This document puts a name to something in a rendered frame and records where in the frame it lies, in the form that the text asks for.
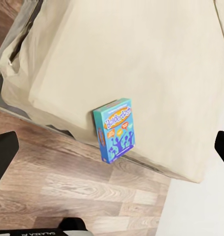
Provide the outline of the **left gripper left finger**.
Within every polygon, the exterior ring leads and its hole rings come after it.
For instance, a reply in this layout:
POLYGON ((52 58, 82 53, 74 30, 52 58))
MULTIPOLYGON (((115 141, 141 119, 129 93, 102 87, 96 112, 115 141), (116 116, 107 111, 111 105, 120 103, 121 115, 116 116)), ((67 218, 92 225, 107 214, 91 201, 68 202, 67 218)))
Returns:
POLYGON ((19 141, 15 131, 0 134, 0 179, 19 150, 19 141))

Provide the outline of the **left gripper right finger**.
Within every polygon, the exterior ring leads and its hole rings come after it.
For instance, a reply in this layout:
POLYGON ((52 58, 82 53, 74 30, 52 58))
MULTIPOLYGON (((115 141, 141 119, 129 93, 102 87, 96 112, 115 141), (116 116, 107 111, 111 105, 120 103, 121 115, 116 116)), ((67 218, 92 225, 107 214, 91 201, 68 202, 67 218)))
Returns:
POLYGON ((218 132, 214 148, 224 162, 224 131, 218 132))

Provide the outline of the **board game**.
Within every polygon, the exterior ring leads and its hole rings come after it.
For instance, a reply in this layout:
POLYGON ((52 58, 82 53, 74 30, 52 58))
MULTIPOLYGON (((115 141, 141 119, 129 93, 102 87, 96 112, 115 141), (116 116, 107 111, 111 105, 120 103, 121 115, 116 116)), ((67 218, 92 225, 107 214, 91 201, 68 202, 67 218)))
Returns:
POLYGON ((131 99, 93 110, 102 161, 110 164, 135 147, 131 99))

